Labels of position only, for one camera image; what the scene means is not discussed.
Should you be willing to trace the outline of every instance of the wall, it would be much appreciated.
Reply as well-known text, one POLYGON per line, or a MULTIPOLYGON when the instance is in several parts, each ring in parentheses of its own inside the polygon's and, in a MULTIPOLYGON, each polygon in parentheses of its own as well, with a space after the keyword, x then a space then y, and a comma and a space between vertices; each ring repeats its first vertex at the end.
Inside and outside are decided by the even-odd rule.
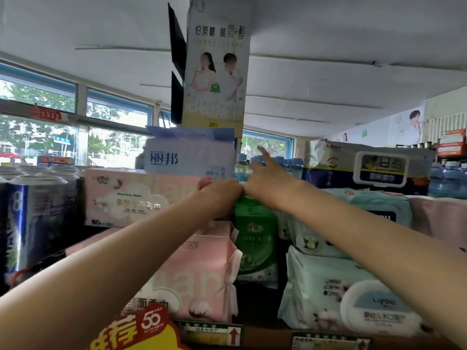
POLYGON ((426 120, 467 111, 467 87, 427 99, 425 103, 426 120))
POLYGON ((328 137, 331 141, 350 142, 373 147, 412 145, 421 141, 424 105, 403 111, 390 117, 359 125, 328 137), (413 111, 420 111, 420 116, 410 120, 413 111))

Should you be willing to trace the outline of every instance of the green tissue package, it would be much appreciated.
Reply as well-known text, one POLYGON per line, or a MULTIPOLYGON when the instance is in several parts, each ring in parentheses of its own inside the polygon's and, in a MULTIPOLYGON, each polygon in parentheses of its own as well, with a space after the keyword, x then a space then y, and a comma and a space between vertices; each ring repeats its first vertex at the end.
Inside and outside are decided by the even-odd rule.
POLYGON ((235 245, 243 253, 237 280, 277 282, 276 216, 244 197, 235 204, 233 223, 239 231, 235 245))

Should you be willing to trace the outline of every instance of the forearm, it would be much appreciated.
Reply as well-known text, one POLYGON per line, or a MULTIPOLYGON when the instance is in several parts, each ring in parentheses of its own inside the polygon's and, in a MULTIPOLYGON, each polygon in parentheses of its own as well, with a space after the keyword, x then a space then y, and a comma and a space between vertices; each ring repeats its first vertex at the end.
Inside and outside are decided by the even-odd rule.
POLYGON ((467 345, 465 255, 307 182, 294 182, 287 196, 285 211, 350 255, 436 329, 467 345))
POLYGON ((84 349, 211 214, 196 192, 20 284, 0 298, 0 349, 84 349))

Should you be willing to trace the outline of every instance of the pink tissue package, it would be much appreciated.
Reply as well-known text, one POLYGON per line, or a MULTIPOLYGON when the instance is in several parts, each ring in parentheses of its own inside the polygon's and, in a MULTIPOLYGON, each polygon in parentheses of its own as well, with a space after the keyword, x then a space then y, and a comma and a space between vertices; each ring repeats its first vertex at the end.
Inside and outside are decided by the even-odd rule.
POLYGON ((467 201, 428 196, 407 196, 413 213, 412 229, 467 249, 467 201))
MULTIPOLYGON (((67 255, 118 231, 109 229, 67 249, 67 255)), ((214 221, 203 235, 192 235, 159 268, 128 307, 143 309, 151 302, 167 305, 172 319, 231 323, 237 315, 235 281, 242 259, 230 239, 231 222, 214 221)))
POLYGON ((143 171, 85 170, 88 226, 126 227, 195 191, 199 177, 143 171))

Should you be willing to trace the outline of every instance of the price tag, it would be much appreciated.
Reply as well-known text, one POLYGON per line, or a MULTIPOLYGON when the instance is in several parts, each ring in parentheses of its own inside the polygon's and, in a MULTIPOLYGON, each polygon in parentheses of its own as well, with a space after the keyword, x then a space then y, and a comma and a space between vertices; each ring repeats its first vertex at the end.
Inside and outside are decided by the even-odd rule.
POLYGON ((56 123, 69 123, 68 114, 55 109, 34 107, 32 117, 56 123))
POLYGON ((242 326, 224 323, 174 321, 187 343, 217 346, 240 346, 242 326))
POLYGON ((370 338, 294 332, 292 350, 368 350, 370 338))
POLYGON ((144 310, 116 318, 94 339, 87 350, 190 350, 180 341, 177 327, 162 304, 154 302, 144 310))

